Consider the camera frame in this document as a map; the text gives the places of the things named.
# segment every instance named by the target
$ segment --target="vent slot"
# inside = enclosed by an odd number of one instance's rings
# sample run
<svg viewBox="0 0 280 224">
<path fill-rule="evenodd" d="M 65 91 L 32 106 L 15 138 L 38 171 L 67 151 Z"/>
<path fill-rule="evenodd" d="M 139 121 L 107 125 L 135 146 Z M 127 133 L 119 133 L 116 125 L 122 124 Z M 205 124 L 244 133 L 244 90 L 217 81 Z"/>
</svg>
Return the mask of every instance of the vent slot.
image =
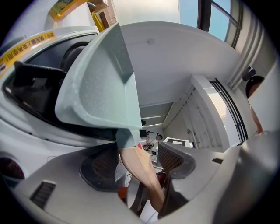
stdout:
<svg viewBox="0 0 280 224">
<path fill-rule="evenodd" d="M 43 181 L 30 197 L 30 200 L 40 208 L 44 209 L 55 187 L 56 185 L 54 183 Z"/>
</svg>

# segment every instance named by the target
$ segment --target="speckled plastic surface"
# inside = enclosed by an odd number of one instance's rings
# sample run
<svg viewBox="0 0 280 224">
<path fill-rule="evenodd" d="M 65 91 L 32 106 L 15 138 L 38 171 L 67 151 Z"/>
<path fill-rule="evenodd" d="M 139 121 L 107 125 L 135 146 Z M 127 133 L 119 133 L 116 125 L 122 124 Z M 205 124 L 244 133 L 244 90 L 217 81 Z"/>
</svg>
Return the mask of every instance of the speckled plastic surface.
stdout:
<svg viewBox="0 0 280 224">
<path fill-rule="evenodd" d="M 104 30 L 80 53 L 59 91 L 55 113 L 89 127 L 142 127 L 133 67 L 119 24 Z"/>
</svg>

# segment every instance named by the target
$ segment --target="blue sky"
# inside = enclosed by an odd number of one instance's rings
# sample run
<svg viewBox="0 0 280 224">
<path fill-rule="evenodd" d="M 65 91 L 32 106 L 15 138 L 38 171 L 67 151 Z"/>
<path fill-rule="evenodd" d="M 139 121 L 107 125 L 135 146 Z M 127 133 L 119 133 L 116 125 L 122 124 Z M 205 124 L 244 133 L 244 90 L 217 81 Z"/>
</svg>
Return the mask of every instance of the blue sky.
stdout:
<svg viewBox="0 0 280 224">
<path fill-rule="evenodd" d="M 181 24 L 196 27 L 198 15 L 198 0 L 179 1 Z M 231 0 L 214 1 L 221 7 L 223 7 L 228 13 L 230 13 Z M 222 12 L 212 6 L 209 33 L 224 41 L 228 29 L 228 22 L 228 17 L 226 17 Z"/>
</svg>

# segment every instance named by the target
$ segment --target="wooden handle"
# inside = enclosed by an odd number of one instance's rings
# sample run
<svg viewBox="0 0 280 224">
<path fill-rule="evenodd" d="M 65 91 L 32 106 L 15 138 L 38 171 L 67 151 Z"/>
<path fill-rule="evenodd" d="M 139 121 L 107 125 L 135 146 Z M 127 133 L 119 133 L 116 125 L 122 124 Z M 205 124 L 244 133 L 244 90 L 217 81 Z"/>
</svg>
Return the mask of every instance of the wooden handle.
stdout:
<svg viewBox="0 0 280 224">
<path fill-rule="evenodd" d="M 160 212 L 165 196 L 150 155 L 141 146 L 122 148 L 119 153 L 126 169 L 147 187 L 152 207 Z"/>
</svg>

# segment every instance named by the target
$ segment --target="yellow warning sticker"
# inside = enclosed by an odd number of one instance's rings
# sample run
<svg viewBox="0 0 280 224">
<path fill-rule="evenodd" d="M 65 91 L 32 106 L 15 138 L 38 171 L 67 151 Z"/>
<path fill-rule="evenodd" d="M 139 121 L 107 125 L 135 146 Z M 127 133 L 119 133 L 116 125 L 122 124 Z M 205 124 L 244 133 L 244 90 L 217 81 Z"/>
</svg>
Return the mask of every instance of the yellow warning sticker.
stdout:
<svg viewBox="0 0 280 224">
<path fill-rule="evenodd" d="M 35 47 L 54 39 L 56 39 L 56 36 L 53 31 L 50 31 L 28 38 L 11 48 L 0 57 L 0 78 L 14 64 L 14 62 L 19 60 L 23 55 L 27 54 Z"/>
</svg>

